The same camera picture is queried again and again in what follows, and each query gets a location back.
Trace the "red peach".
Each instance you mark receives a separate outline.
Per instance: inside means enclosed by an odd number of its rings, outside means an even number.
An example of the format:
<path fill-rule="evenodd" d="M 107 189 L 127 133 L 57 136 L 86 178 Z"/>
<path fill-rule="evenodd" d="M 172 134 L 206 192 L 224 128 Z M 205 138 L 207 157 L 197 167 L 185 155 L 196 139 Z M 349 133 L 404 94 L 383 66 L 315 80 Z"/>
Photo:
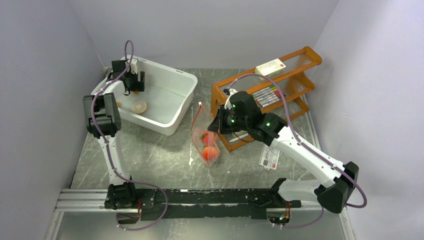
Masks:
<path fill-rule="evenodd" d="M 205 147 L 212 147 L 216 142 L 216 138 L 217 134 L 208 130 L 205 130 L 199 137 Z"/>

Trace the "clear zip top bag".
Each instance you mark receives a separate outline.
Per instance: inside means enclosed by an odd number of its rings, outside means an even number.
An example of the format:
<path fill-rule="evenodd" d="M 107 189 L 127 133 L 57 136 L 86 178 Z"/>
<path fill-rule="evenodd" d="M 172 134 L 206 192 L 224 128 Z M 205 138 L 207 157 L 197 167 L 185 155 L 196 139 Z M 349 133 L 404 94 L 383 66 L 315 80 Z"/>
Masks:
<path fill-rule="evenodd" d="M 221 153 L 217 145 L 218 134 L 208 130 L 214 120 L 212 113 L 204 107 L 202 102 L 198 103 L 198 107 L 191 123 L 191 141 L 200 159 L 208 167 L 211 167 L 219 159 Z"/>

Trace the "orange peach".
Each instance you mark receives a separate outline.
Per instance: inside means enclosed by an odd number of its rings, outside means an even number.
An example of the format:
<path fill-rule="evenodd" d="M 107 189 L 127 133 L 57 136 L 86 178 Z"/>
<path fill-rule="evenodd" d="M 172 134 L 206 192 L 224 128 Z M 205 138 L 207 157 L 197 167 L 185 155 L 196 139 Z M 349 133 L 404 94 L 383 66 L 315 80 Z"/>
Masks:
<path fill-rule="evenodd" d="M 213 146 L 206 146 L 201 154 L 207 163 L 210 161 L 215 161 L 218 157 L 218 151 Z"/>

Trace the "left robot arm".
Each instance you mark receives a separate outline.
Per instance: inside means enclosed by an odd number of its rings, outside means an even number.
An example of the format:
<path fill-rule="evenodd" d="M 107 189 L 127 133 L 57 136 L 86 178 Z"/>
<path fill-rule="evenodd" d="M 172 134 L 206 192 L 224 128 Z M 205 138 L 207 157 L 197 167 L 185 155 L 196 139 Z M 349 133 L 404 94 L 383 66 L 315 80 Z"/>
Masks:
<path fill-rule="evenodd" d="M 83 97 L 83 109 L 86 128 L 97 139 L 108 168 L 109 186 L 104 207 L 113 210 L 139 207 L 142 200 L 124 164 L 119 139 L 122 118 L 116 101 L 126 93 L 144 91 L 145 73 L 139 59 L 113 61 L 112 71 L 103 84 Z"/>

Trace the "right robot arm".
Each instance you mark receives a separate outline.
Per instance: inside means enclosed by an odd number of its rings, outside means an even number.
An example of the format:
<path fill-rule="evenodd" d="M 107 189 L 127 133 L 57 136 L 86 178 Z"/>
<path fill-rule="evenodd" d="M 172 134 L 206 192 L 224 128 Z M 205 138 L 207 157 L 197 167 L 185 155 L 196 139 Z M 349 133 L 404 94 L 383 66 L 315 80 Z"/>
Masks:
<path fill-rule="evenodd" d="M 353 191 L 359 188 L 357 164 L 343 163 L 323 153 L 300 137 L 283 118 L 271 112 L 262 113 L 254 97 L 245 91 L 233 94 L 230 103 L 230 109 L 218 107 L 208 131 L 221 135 L 246 131 L 254 140 L 290 156 L 316 178 L 284 179 L 270 193 L 270 202 L 275 207 L 289 201 L 310 201 L 339 214 L 348 206 Z"/>

